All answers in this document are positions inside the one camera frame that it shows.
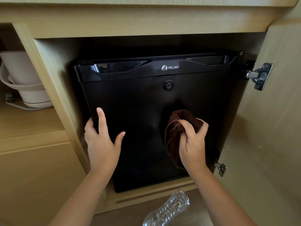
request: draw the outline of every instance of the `person's right arm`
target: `person's right arm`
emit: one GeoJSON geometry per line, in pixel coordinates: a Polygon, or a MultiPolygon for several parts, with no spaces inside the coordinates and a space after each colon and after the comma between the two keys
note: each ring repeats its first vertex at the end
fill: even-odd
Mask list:
{"type": "Polygon", "coordinates": [[[201,193],[213,225],[256,226],[206,166],[205,135],[208,124],[203,121],[200,131],[195,133],[189,122],[185,120],[179,120],[179,122],[186,132],[181,135],[180,158],[201,193]]]}

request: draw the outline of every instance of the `cabinet door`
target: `cabinet door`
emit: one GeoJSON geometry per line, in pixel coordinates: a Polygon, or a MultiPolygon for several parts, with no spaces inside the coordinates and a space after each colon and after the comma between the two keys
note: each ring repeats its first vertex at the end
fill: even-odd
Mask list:
{"type": "Polygon", "coordinates": [[[301,18],[269,27],[254,69],[274,68],[263,91],[248,82],[215,175],[258,226],[301,225],[301,18]]]}
{"type": "Polygon", "coordinates": [[[0,224],[47,225],[84,177],[70,143],[0,154],[0,224]]]}

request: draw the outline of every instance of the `forearm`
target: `forearm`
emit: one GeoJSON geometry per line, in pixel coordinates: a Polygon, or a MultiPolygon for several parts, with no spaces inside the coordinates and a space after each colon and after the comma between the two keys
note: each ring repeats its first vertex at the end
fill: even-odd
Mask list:
{"type": "Polygon", "coordinates": [[[193,179],[214,226],[256,226],[209,169],[205,169],[193,179]]]}
{"type": "Polygon", "coordinates": [[[90,172],[49,226],[88,226],[110,176],[90,172]]]}

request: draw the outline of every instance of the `silver hinge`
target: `silver hinge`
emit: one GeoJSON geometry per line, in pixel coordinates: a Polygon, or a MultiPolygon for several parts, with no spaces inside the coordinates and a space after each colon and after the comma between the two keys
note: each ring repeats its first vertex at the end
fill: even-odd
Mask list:
{"type": "Polygon", "coordinates": [[[273,63],[265,63],[260,69],[256,69],[255,71],[248,70],[245,77],[252,79],[255,83],[255,89],[263,91],[273,67],[273,63]]]}
{"type": "Polygon", "coordinates": [[[221,177],[224,177],[224,174],[225,174],[225,172],[226,172],[226,170],[227,170],[226,165],[225,165],[225,164],[220,164],[220,163],[218,163],[218,162],[214,163],[214,165],[215,165],[215,166],[217,167],[217,169],[219,170],[219,175],[220,175],[221,177]]]}

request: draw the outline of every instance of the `person's left hand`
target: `person's left hand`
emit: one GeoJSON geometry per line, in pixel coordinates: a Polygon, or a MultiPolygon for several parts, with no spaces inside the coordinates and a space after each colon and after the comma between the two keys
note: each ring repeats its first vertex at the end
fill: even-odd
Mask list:
{"type": "Polygon", "coordinates": [[[91,171],[97,171],[107,175],[109,179],[117,166],[121,142],[126,134],[121,132],[113,144],[108,133],[106,117],[101,108],[97,108],[99,117],[98,131],[93,128],[93,121],[90,118],[85,126],[85,140],[88,144],[88,154],[91,163],[91,171]]]}

